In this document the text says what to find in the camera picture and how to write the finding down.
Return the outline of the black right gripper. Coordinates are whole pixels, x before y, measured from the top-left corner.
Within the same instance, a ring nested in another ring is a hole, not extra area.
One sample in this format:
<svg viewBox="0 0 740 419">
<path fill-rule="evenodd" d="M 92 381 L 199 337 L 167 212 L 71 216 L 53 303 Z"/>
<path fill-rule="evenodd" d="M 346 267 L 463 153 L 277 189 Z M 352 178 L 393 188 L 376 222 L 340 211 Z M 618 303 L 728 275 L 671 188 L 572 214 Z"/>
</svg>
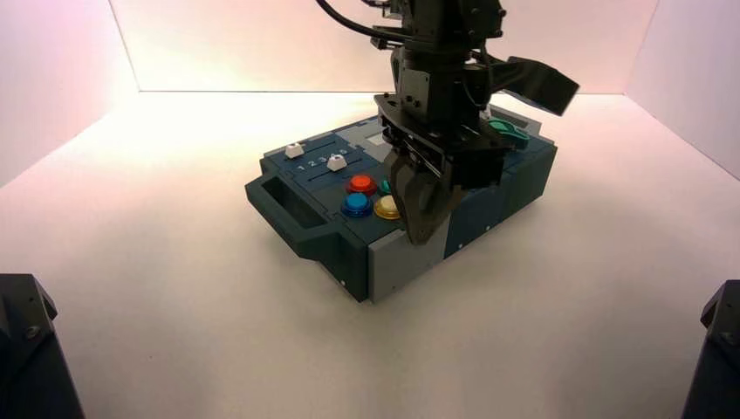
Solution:
<svg viewBox="0 0 740 419">
<path fill-rule="evenodd" d="M 391 190 L 411 244 L 429 241 L 462 200 L 461 189 L 500 183 L 513 149 L 480 115 L 490 97 L 489 77 L 471 57 L 467 51 L 395 49 L 394 92 L 374 98 L 387 140 L 420 163 L 390 152 Z"/>
</svg>

